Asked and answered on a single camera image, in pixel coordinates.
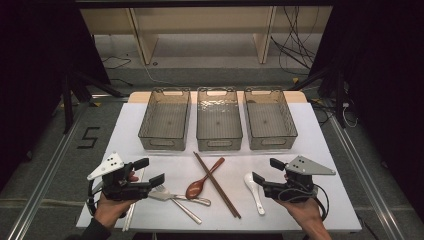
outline floor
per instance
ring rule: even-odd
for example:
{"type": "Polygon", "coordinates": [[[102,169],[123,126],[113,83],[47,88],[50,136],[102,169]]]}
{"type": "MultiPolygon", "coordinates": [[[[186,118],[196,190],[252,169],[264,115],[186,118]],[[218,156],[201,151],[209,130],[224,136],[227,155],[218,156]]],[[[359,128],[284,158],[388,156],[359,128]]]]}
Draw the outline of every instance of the floor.
{"type": "MultiPolygon", "coordinates": [[[[287,35],[273,37],[283,43],[287,35]]],[[[311,52],[318,49],[320,37],[301,36],[307,39],[305,45],[311,52]]],[[[112,86],[124,93],[170,84],[193,88],[227,85],[229,81],[237,87],[278,84],[289,88],[308,73],[299,61],[280,56],[272,43],[266,64],[259,64],[248,34],[161,35],[151,64],[146,67],[131,36],[96,36],[95,42],[112,86]]],[[[302,57],[297,59],[307,66],[311,64],[309,60],[303,62],[302,57]]],[[[319,81],[303,92],[308,99],[321,103],[312,103],[317,120],[352,205],[364,223],[361,232],[332,233],[333,239],[423,239],[423,223],[382,164],[360,119],[346,111],[350,126],[342,129],[332,117],[334,102],[319,99],[318,86],[319,81]]],[[[77,127],[63,134],[64,112],[59,105],[32,151],[32,160],[21,164],[1,192],[0,239],[64,239],[82,231],[75,228],[75,223],[86,197],[86,172],[98,165],[113,131],[111,126],[125,102],[105,97],[96,88],[90,90],[95,96],[90,104],[74,101],[77,127]],[[84,141],[89,134],[97,138],[91,148],[92,142],[84,141]]],[[[117,230],[111,239],[132,239],[134,234],[117,230]]],[[[284,234],[284,239],[302,238],[302,233],[284,234]]]]}

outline wooden spoon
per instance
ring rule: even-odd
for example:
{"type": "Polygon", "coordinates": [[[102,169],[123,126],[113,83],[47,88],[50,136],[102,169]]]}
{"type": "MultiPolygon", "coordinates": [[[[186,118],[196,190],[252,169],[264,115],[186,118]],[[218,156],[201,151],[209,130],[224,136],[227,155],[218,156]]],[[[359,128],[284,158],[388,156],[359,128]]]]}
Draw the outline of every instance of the wooden spoon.
{"type": "MultiPolygon", "coordinates": [[[[218,159],[218,161],[213,165],[213,167],[210,169],[211,174],[217,169],[223,162],[225,161],[224,158],[218,159]]],[[[187,190],[186,190],[186,198],[193,199],[199,196],[199,194],[203,190],[203,183],[205,183],[206,179],[208,179],[208,175],[206,175],[204,178],[197,180],[193,183],[191,183],[187,190]]]]}

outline white spoon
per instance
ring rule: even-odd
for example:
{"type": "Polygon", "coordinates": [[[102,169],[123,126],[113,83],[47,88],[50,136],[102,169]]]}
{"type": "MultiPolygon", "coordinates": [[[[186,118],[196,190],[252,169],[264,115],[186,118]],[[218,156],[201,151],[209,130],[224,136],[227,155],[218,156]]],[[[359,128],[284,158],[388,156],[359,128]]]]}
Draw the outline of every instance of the white spoon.
{"type": "Polygon", "coordinates": [[[246,173],[246,175],[244,175],[244,183],[246,183],[246,186],[250,189],[250,191],[253,194],[253,198],[255,199],[256,207],[258,208],[259,214],[264,215],[265,210],[262,207],[262,203],[261,203],[261,200],[259,199],[259,194],[258,194],[259,185],[253,181],[252,173],[246,173]]]}

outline metal fork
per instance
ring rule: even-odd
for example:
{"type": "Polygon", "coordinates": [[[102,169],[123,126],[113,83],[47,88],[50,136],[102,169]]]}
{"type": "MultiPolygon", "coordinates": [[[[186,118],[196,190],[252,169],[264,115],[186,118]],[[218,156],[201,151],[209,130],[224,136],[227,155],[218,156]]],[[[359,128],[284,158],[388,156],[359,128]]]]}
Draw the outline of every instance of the metal fork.
{"type": "MultiPolygon", "coordinates": [[[[158,190],[159,192],[163,192],[163,193],[169,193],[168,189],[166,189],[163,185],[159,185],[156,187],[156,190],[158,190]]],[[[202,220],[197,217],[194,213],[192,213],[190,210],[188,210],[186,207],[184,207],[184,205],[182,205],[180,202],[178,202],[177,200],[171,198],[171,200],[178,205],[178,207],[180,207],[189,217],[191,217],[191,219],[193,219],[197,224],[201,224],[202,220]]]]}

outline table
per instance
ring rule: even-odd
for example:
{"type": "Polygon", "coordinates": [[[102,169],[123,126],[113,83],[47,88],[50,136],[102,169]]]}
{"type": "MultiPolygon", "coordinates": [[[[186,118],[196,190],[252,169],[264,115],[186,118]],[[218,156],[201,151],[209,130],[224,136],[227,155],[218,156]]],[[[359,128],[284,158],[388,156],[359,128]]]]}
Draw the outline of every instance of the table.
{"type": "MultiPolygon", "coordinates": [[[[219,196],[212,183],[205,182],[200,197],[212,201],[210,207],[194,203],[183,204],[203,221],[196,224],[171,201],[143,199],[136,204],[130,229],[145,232],[221,232],[221,233],[272,233],[283,231],[300,231],[300,227],[272,199],[265,198],[260,189],[260,198],[266,214],[260,216],[256,210],[253,196],[245,186],[243,176],[254,171],[267,181],[284,182],[284,172],[269,165],[269,158],[275,157],[283,162],[290,162],[298,155],[305,156],[330,169],[336,166],[326,145],[325,139],[309,103],[301,92],[285,92],[289,108],[296,124],[298,137],[290,150],[251,151],[248,146],[243,104],[238,92],[240,117],[242,120],[243,140],[240,151],[234,152],[199,152],[205,164],[210,168],[223,156],[226,161],[214,172],[214,176],[241,215],[234,218],[219,196]]],[[[183,152],[154,152],[143,149],[138,130],[146,109],[149,93],[133,93],[129,102],[122,107],[115,129],[104,157],[116,151],[124,162],[131,162],[149,157],[150,165],[144,169],[143,181],[165,173],[164,186],[172,193],[184,194],[187,186],[205,175],[204,170],[193,155],[198,152],[195,139],[196,105],[192,104],[187,136],[187,147],[183,152]]],[[[197,95],[192,93],[195,103],[197,95]]],[[[329,215],[324,224],[329,231],[357,232],[361,226],[351,202],[343,187],[340,176],[314,176],[314,183],[323,187],[330,199],[329,215]]],[[[325,205],[322,192],[318,197],[325,205]]],[[[88,226],[91,216],[83,208],[77,227],[88,226]]],[[[124,219],[120,219],[116,228],[122,228],[124,219]]]]}

